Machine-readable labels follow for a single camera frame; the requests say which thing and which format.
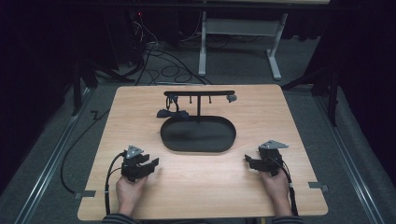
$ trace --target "human hand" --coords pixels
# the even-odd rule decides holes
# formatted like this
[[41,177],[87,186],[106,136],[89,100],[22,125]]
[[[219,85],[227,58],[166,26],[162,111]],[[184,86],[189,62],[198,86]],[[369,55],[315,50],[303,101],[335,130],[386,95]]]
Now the human hand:
[[116,191],[119,199],[119,211],[127,217],[132,216],[132,212],[142,195],[143,187],[145,186],[148,176],[145,176],[136,182],[129,181],[125,176],[120,177],[117,182]]
[[274,203],[276,217],[292,216],[289,204],[289,183],[286,174],[280,171],[277,175],[259,171],[265,189]]

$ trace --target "metal rail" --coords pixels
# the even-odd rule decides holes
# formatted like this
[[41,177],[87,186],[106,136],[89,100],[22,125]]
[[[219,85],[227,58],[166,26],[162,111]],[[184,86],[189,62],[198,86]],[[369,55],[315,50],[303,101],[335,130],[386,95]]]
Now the metal rail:
[[47,186],[49,185],[53,177],[53,174],[56,171],[56,168],[58,167],[59,163],[61,162],[64,156],[64,153],[67,150],[67,148],[65,148],[65,145],[78,122],[81,112],[83,111],[85,105],[90,101],[92,94],[93,94],[92,90],[89,90],[88,88],[85,89],[83,93],[84,99],[82,102],[81,109],[67,123],[66,128],[64,129],[64,132],[62,133],[60,140],[58,141],[55,149],[53,150],[51,156],[49,157],[49,161],[47,162],[47,165],[45,166],[43,172],[35,182],[35,186],[33,187],[33,190],[30,193],[29,198],[26,200],[25,205],[18,214],[15,223],[19,224],[19,223],[30,222],[30,219],[35,213],[35,209],[40,203],[41,198],[43,197],[44,192],[46,191]]
[[366,212],[367,217],[370,219],[371,223],[384,223],[384,219],[382,218],[378,207],[372,197],[370,190],[368,189],[366,183],[364,182],[358,168],[355,165],[352,157],[350,156],[344,141],[336,129],[336,127],[332,126],[332,122],[327,117],[327,107],[321,97],[314,97],[317,106],[323,115],[323,118],[326,120],[326,123],[329,129],[332,132],[332,137],[334,138],[337,146],[338,153],[341,157],[341,161],[344,164],[345,170],[349,179],[352,183],[352,186],[356,190],[356,193],[361,200],[361,205],[363,206],[364,211]]

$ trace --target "white metal stand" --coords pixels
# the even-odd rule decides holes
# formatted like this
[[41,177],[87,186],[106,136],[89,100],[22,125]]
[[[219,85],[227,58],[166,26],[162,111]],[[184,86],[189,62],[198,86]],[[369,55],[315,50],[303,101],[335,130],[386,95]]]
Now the white metal stand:
[[281,75],[276,63],[275,54],[280,37],[286,24],[288,14],[282,14],[280,21],[244,21],[227,19],[208,19],[206,12],[202,15],[202,39],[199,57],[198,75],[206,74],[206,34],[217,35],[265,35],[274,37],[274,45],[266,51],[269,64],[275,80],[280,80]]

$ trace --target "gray carpet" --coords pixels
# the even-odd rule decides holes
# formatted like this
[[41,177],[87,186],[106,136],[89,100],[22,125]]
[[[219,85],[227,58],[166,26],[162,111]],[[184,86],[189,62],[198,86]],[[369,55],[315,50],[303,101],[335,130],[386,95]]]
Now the gray carpet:
[[[264,58],[265,46],[271,40],[260,38],[248,41],[252,37],[238,36],[238,41],[231,41],[223,48],[222,42],[210,42],[212,49],[207,52],[206,78],[213,84],[267,84],[283,85],[301,76],[310,60],[317,40],[299,42],[297,39],[282,40],[276,58],[282,75],[281,81],[274,81],[270,74],[269,64]],[[169,47],[161,43],[158,49],[175,54],[191,71],[198,70],[199,48],[189,42],[189,46]],[[164,59],[150,57],[147,69],[141,78],[141,85],[152,82],[156,71],[170,65]],[[176,68],[167,68],[165,74],[172,74]],[[157,84],[175,82],[174,77],[160,76]],[[189,82],[200,83],[197,79]],[[93,91],[92,98],[81,113],[81,117],[72,132],[65,148],[70,148],[81,134],[93,123],[92,110],[98,114],[106,112],[118,86],[125,85],[108,80],[100,80],[99,87]],[[300,136],[303,139],[307,154],[313,165],[318,181],[330,188],[324,192],[329,206],[329,213],[322,217],[304,217],[306,223],[371,223],[361,204],[361,199],[352,185],[347,169],[338,152],[338,145],[332,137],[332,129],[327,125],[318,106],[318,99],[309,93],[309,86],[285,91],[285,96],[295,120]],[[58,109],[48,121],[44,132],[37,140],[34,148],[15,174],[11,183],[0,198],[0,223],[13,223],[35,186],[41,171],[44,169],[53,149],[64,131],[73,112],[71,91],[65,96],[64,105]],[[337,129],[351,154],[361,176],[372,193],[383,223],[396,220],[395,188],[391,185],[386,173],[367,144],[359,125],[348,110],[347,101],[342,92],[339,94],[337,106]],[[100,143],[106,117],[96,122],[73,146],[64,166],[64,179],[75,191],[83,191],[88,180],[96,149]],[[79,200],[67,192],[60,180],[60,166],[51,177],[34,213],[31,223],[79,223],[77,213]]]

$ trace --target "wooden tabletop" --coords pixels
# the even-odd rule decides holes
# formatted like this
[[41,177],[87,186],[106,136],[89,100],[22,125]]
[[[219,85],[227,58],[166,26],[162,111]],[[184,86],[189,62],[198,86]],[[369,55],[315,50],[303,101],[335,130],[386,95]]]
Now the wooden tabletop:
[[[203,97],[201,110],[202,115],[221,116],[233,123],[236,129],[233,146],[218,154],[176,153],[166,148],[160,135],[165,119],[156,118],[157,112],[165,108],[165,91],[235,91],[237,100],[232,103],[225,96],[212,96],[212,104]],[[192,100],[190,104],[189,97],[178,99],[180,109],[196,115],[196,99]],[[134,218],[273,216],[261,178],[244,160],[245,154],[258,159],[258,145],[270,139],[289,145],[279,152],[290,169],[299,214],[326,214],[328,208],[321,190],[308,186],[308,182],[317,179],[279,86],[120,87],[85,188],[96,193],[92,198],[82,199],[78,218],[100,220],[106,215],[106,173],[112,160],[129,145],[145,150],[150,160],[160,158]],[[114,168],[120,167],[121,162],[118,159]],[[112,212],[118,209],[115,183],[119,178],[120,171],[110,178]]]

